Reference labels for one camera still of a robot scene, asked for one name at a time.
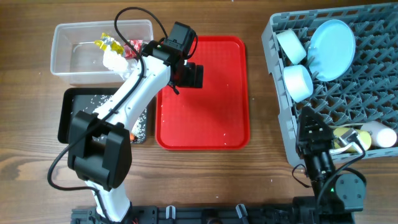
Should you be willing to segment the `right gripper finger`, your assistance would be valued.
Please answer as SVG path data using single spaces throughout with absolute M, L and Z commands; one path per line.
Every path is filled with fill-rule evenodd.
M 301 110 L 301 114 L 298 118 L 297 123 L 297 139 L 302 139 L 306 134 L 306 125 L 307 125 L 307 117 L 310 114 L 311 108 L 309 106 L 305 106 Z
M 324 122 L 323 117 L 311 110 L 310 138 L 311 139 L 333 139 L 333 130 Z

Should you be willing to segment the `light blue bowl with rice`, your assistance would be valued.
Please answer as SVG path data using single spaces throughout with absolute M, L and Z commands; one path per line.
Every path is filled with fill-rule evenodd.
M 313 94 L 312 78 L 303 65 L 285 67 L 282 75 L 286 89 L 296 103 Z

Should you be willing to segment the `yellow plastic cup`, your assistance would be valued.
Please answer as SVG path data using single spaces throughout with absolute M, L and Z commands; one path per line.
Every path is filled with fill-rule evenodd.
M 349 128 L 345 128 L 345 127 L 339 127 L 339 128 L 336 128 L 333 130 L 333 134 L 336 137 L 336 139 L 334 140 L 335 149 L 341 148 L 341 146 L 338 145 L 337 138 L 342 136 L 348 130 L 349 130 Z M 367 151 L 370 148 L 371 142 L 372 142 L 370 134 L 366 131 L 362 131 L 359 129 L 355 129 L 355 131 L 358 132 L 360 140 L 362 140 L 362 142 L 364 143 L 364 150 Z M 352 153 L 352 152 L 356 152 L 356 150 L 353 147 L 350 147 L 345 152 Z

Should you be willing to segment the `pink plastic cup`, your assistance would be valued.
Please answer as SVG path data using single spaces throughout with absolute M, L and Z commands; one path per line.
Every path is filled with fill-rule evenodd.
M 364 123 L 361 130 L 370 134 L 373 146 L 388 148 L 392 147 L 397 142 L 396 132 L 377 121 Z

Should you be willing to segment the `red candy wrapper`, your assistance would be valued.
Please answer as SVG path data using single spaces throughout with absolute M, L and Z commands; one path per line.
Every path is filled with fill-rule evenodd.
M 140 53 L 143 45 L 143 40 L 129 40 L 129 43 L 133 46 L 136 52 Z M 132 59 L 136 58 L 136 53 L 127 44 L 124 44 L 124 58 Z

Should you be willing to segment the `green bowl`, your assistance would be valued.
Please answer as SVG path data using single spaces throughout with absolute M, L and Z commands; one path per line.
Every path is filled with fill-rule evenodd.
M 299 64 L 307 56 L 304 46 L 293 30 L 283 31 L 276 37 L 282 50 L 294 65 Z

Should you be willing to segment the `light blue plate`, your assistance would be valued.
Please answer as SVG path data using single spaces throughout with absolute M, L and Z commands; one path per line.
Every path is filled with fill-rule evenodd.
M 308 68 L 316 79 L 328 82 L 342 76 L 351 66 L 356 41 L 351 28 L 343 21 L 324 22 L 313 33 L 307 51 Z

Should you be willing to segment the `white tissue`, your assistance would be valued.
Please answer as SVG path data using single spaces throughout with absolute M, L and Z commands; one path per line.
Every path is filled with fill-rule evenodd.
M 107 46 L 103 54 L 103 65 L 110 71 L 116 72 L 123 80 L 127 80 L 136 70 L 136 59 L 125 59 Z

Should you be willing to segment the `yellow snack wrapper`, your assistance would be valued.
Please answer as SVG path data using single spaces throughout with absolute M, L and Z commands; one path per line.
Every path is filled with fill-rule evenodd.
M 95 40 L 94 44 L 103 51 L 105 51 L 108 47 L 110 47 L 111 51 L 116 52 L 120 56 L 124 56 L 125 54 L 124 47 L 113 37 L 111 37 L 106 33 L 102 33 L 100 40 Z

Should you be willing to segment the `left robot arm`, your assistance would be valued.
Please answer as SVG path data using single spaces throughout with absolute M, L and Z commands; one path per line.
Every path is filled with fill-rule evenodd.
M 132 153 L 130 132 L 152 98 L 165 86 L 201 88 L 203 66 L 189 62 L 197 47 L 196 32 L 176 22 L 163 41 L 141 50 L 141 64 L 118 91 L 92 114 L 79 111 L 69 130 L 68 166 L 93 192 L 97 206 L 88 211 L 92 223 L 126 223 L 131 202 L 124 179 Z

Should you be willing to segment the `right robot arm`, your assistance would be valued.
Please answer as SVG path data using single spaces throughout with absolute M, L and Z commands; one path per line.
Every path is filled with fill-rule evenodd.
M 340 137 L 323 118 L 306 106 L 298 118 L 296 151 L 304 161 L 306 175 L 313 190 L 312 197 L 293 199 L 296 223 L 354 223 L 354 212 L 364 208 L 367 181 L 350 165 L 365 157 L 365 144 L 354 129 Z M 336 168 L 332 155 L 354 148 L 358 156 Z

